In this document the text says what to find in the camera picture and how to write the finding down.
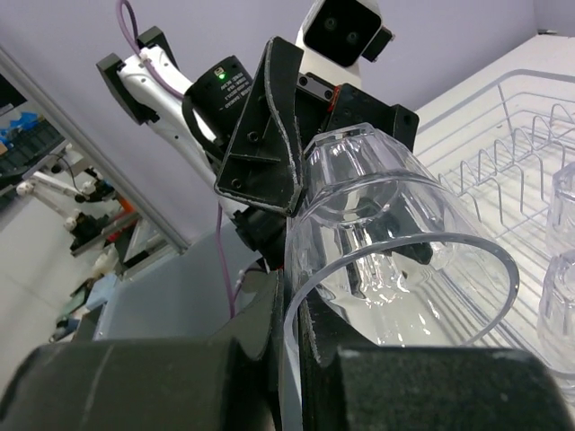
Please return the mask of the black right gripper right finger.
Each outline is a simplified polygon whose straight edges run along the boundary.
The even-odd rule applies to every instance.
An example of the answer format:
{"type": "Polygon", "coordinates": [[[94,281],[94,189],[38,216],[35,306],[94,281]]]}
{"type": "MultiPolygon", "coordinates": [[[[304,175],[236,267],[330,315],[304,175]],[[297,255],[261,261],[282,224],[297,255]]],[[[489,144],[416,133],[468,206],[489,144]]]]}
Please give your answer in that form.
{"type": "Polygon", "coordinates": [[[298,311],[306,430],[572,430],[543,363],[510,348],[377,347],[319,298],[298,311]]]}

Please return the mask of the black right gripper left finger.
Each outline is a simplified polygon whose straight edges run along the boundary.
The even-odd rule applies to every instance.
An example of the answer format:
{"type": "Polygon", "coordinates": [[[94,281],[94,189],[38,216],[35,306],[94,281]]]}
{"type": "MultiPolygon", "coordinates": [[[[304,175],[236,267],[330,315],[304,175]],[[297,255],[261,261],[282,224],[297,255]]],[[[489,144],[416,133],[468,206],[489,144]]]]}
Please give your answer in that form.
{"type": "Polygon", "coordinates": [[[282,275],[207,338],[34,349],[1,398],[4,430],[279,430],[282,275]]]}

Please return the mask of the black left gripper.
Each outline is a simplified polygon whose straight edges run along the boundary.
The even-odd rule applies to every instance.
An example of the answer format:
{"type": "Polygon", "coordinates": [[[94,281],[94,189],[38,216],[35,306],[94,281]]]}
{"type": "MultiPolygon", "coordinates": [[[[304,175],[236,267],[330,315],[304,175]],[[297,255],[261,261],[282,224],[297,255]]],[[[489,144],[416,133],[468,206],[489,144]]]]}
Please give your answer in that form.
{"type": "MultiPolygon", "coordinates": [[[[303,152],[314,136],[366,122],[412,149],[419,125],[413,111],[351,84],[301,83],[302,57],[281,37],[266,43],[215,183],[218,195],[248,206],[234,215],[236,231],[273,269],[284,264],[286,221],[304,189],[303,152]]],[[[358,217],[372,243],[389,245],[384,255],[431,262],[430,243],[408,239],[419,229],[407,213],[360,210],[358,217]]]]}

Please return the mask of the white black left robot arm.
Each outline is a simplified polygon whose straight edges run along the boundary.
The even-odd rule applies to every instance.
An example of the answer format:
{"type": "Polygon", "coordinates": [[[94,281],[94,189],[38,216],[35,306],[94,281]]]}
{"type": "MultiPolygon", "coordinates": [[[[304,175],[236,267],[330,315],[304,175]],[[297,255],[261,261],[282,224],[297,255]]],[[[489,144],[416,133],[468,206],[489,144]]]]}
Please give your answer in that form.
{"type": "Polygon", "coordinates": [[[303,196],[303,152],[314,136],[366,122],[414,146],[413,111],[363,92],[356,66],[341,67],[302,40],[270,39],[254,74],[230,56],[195,81],[178,69],[160,29],[130,43],[132,57],[97,64],[112,96],[215,189],[239,237],[271,268],[284,264],[286,221],[303,196]]]}

